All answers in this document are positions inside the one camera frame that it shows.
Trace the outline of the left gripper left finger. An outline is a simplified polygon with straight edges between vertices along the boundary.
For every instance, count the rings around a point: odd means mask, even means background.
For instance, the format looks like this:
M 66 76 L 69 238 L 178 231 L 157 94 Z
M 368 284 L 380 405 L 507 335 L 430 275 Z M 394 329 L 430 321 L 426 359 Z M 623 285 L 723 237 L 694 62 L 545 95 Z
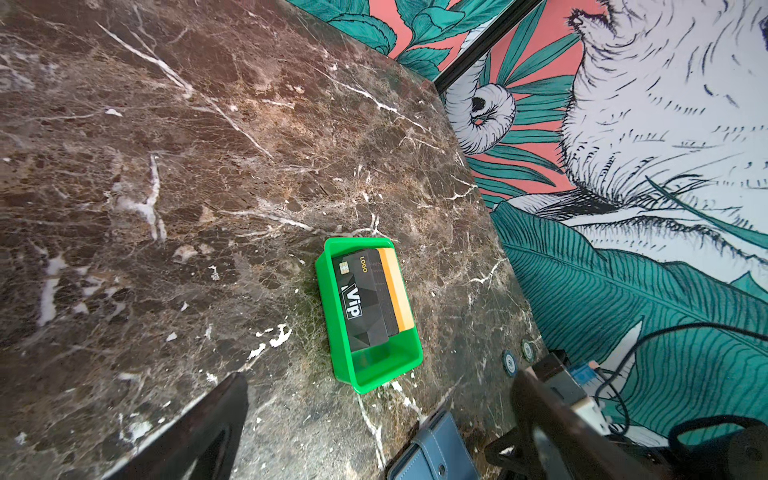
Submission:
M 247 381 L 232 373 L 108 479 L 229 479 L 248 412 Z

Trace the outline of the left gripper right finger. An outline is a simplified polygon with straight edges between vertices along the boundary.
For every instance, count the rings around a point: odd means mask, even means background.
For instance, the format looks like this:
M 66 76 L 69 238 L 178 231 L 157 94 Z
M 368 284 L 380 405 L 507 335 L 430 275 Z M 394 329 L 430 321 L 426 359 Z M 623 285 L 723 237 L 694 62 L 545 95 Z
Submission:
M 532 373 L 517 374 L 513 413 L 529 479 L 668 479 L 660 465 L 641 462 L 601 436 Z

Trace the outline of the blue leather card holder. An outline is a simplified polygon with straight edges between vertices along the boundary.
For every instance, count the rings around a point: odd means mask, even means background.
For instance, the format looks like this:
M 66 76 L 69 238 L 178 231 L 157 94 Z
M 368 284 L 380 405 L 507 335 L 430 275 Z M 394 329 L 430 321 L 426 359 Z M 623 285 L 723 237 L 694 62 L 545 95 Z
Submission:
M 394 461 L 387 479 L 479 479 L 452 414 L 439 411 L 415 434 Z

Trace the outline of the green plastic card tray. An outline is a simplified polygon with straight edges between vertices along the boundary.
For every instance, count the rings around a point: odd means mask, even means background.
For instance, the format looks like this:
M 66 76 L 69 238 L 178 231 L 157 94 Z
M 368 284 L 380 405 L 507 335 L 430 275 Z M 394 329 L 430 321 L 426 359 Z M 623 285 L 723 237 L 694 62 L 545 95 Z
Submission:
M 363 395 L 422 364 L 423 349 L 392 241 L 329 238 L 315 269 L 338 381 Z

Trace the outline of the black VIP credit card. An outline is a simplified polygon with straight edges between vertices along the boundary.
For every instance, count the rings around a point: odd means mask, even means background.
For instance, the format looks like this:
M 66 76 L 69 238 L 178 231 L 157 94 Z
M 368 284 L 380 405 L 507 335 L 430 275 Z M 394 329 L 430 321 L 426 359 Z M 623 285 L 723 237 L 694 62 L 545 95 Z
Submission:
M 377 347 L 399 334 L 377 249 L 332 261 L 350 350 Z

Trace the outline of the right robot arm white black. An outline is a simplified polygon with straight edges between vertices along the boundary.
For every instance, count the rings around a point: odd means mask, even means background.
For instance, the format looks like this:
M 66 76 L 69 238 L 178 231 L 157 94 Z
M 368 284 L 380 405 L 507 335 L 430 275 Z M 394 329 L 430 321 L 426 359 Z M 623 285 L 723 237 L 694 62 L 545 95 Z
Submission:
M 697 445 L 682 436 L 719 426 L 736 431 Z M 767 425 L 760 420 L 718 415 L 685 421 L 673 427 L 666 447 L 647 447 L 617 434 L 607 437 L 652 479 L 765 479 L 767 477 Z

